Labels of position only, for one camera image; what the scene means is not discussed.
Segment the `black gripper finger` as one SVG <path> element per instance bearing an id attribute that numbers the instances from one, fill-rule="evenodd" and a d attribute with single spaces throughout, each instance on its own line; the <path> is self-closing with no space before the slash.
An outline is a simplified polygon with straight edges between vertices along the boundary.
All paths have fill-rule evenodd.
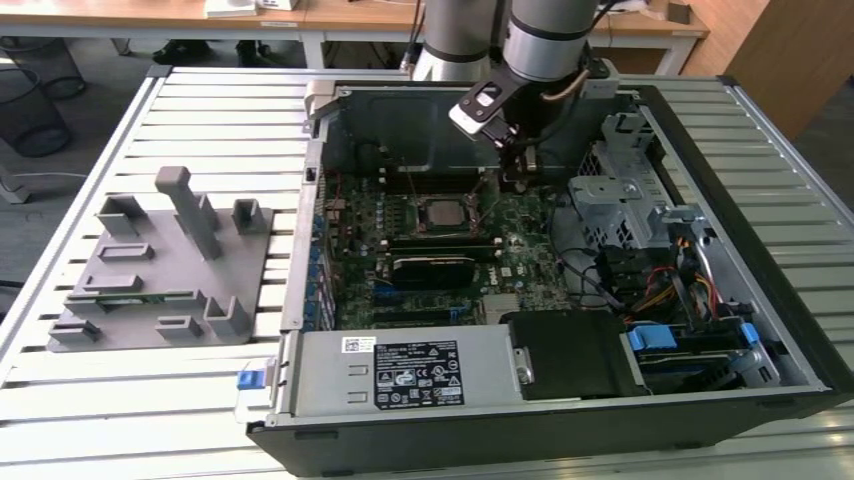
<path id="1" fill-rule="evenodd" d="M 501 180 L 515 193 L 524 193 L 540 177 L 535 146 L 511 146 L 500 153 Z"/>

